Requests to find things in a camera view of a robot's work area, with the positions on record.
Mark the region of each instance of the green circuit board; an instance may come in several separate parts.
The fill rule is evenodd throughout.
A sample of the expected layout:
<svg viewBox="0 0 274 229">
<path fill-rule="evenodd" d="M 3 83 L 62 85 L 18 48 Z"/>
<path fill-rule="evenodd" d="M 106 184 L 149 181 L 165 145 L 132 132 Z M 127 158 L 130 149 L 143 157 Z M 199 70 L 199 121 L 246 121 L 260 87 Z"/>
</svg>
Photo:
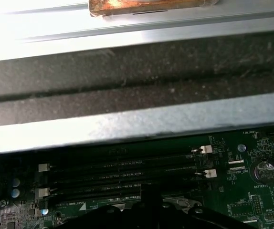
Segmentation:
<svg viewBox="0 0 274 229">
<path fill-rule="evenodd" d="M 211 146 L 212 152 L 191 156 L 191 152 L 196 151 L 200 146 Z M 58 152 L 57 157 L 52 156 L 54 152 L 45 152 L 49 156 L 46 156 L 43 163 L 49 162 L 52 165 L 53 161 L 69 160 L 69 157 L 65 156 L 69 154 L 67 150 L 70 148 L 63 149 L 61 153 Z M 134 159 L 134 163 L 140 164 L 143 161 L 143 156 L 152 153 L 157 154 L 157 158 L 163 156 L 164 152 L 168 152 L 168 155 L 171 154 L 171 157 L 173 153 L 174 155 L 182 153 L 187 160 L 191 160 L 193 157 L 193 164 L 183 165 L 184 169 L 214 169 L 216 176 L 204 179 L 206 188 L 195 186 L 188 189 L 183 188 L 180 191 L 169 190 L 164 193 L 165 197 L 184 197 L 196 200 L 208 208 L 248 223 L 255 228 L 274 229 L 274 130 L 270 130 L 270 132 L 243 130 L 87 147 L 71 151 L 71 159 L 78 158 L 79 162 L 84 160 L 85 164 L 89 163 L 94 156 L 98 158 L 137 156 L 141 159 Z M 263 167 L 268 165 L 272 167 L 262 174 Z M 33 175 L 30 176 L 32 170 L 33 167 L 28 167 L 28 173 L 26 173 L 30 180 L 34 179 Z M 197 177 L 192 177 L 191 180 L 199 181 Z M 138 201 L 140 198 L 139 194 L 135 193 L 108 198 L 94 196 L 94 198 L 68 200 L 53 205 L 49 204 L 48 210 L 43 215 L 43 211 L 39 207 L 42 199 L 34 199 L 34 195 L 30 195 L 35 192 L 34 188 L 36 187 L 27 191 L 27 194 L 21 199 L 16 198 L 9 201 L 8 208 L 10 210 L 8 212 L 11 212 L 14 217 L 7 216 L 0 225 L 1 229 L 10 229 L 9 223 L 14 223 L 15 229 L 52 229 L 68 219 L 83 215 L 100 206 Z M 0 218 L 9 214 L 6 213 L 5 208 L 0 209 Z"/>
</svg>

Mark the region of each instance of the silver metal rail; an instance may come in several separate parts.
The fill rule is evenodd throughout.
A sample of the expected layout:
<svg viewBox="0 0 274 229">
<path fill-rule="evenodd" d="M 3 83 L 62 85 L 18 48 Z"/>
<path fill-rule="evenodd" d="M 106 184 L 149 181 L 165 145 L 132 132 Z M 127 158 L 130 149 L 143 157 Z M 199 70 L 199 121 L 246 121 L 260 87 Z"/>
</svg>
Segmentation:
<svg viewBox="0 0 274 229">
<path fill-rule="evenodd" d="M 263 31 L 274 31 L 274 1 L 93 18 L 79 0 L 17 0 L 0 7 L 0 60 Z"/>
<path fill-rule="evenodd" d="M 274 94 L 0 126 L 0 153 L 274 125 Z"/>
</svg>

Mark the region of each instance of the metal sheet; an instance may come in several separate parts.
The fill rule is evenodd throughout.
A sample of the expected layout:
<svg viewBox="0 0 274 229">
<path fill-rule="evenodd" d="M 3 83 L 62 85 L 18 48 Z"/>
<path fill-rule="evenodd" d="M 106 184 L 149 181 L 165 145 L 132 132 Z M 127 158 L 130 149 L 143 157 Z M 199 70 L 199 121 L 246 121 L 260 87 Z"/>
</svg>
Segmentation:
<svg viewBox="0 0 274 229">
<path fill-rule="evenodd" d="M 0 152 L 274 125 L 274 94 L 0 126 Z"/>
<path fill-rule="evenodd" d="M 83 117 L 176 104 L 274 93 L 274 71 L 219 79 L 129 86 L 111 90 L 38 97 L 6 97 L 0 101 L 0 125 Z"/>
<path fill-rule="evenodd" d="M 274 1 L 221 0 L 212 7 L 105 18 L 92 18 L 87 4 L 69 2 L 20 3 L 0 15 L 0 60 L 274 31 Z"/>
</svg>

